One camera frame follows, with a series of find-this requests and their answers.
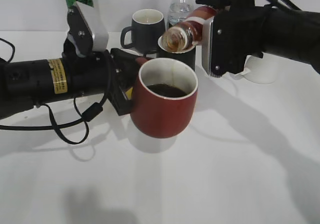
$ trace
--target dark liquid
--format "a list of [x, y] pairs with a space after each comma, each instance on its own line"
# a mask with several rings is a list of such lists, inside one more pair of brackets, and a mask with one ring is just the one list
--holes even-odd
[[149, 85], [148, 88], [158, 95], [162, 95], [169, 98], [179, 98], [187, 95], [185, 91], [166, 84]]

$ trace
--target black mug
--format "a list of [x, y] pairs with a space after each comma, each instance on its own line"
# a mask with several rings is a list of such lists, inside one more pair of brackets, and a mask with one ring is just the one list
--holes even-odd
[[[125, 36], [131, 31], [132, 43], [125, 44]], [[140, 53], [157, 49], [158, 38], [166, 31], [164, 15], [158, 10], [139, 10], [132, 16], [131, 26], [121, 32], [120, 43], [124, 49], [135, 47]]]
[[195, 70], [196, 68], [196, 48], [195, 46], [190, 47], [187, 50], [181, 51], [181, 52], [168, 52], [164, 49], [160, 37], [158, 39], [158, 48], [155, 51], [148, 51], [143, 54], [144, 57], [147, 55], [156, 54], [157, 58], [169, 58], [169, 59], [175, 59], [179, 60], [181, 62], [184, 62], [186, 65], [188, 65], [190, 68]]

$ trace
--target warning label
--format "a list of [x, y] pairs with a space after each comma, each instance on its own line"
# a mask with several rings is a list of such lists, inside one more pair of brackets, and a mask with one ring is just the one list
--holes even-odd
[[60, 59], [48, 60], [55, 94], [68, 92], [66, 73]]

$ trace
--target red mug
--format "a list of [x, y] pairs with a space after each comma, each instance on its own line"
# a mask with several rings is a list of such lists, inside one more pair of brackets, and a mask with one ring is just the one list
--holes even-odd
[[[151, 91], [147, 86], [167, 84], [183, 90], [186, 95], [169, 98]], [[181, 133], [193, 115], [198, 93], [195, 72], [185, 63], [167, 58], [144, 63], [133, 87], [131, 118], [144, 134], [169, 138]]]

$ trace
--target glass bottle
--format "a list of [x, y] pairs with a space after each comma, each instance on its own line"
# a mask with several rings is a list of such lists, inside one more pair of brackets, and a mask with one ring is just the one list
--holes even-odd
[[216, 10], [208, 6], [195, 9], [185, 21], [168, 29], [162, 36], [162, 46], [169, 52], [180, 52], [202, 40], [205, 20], [215, 16]]

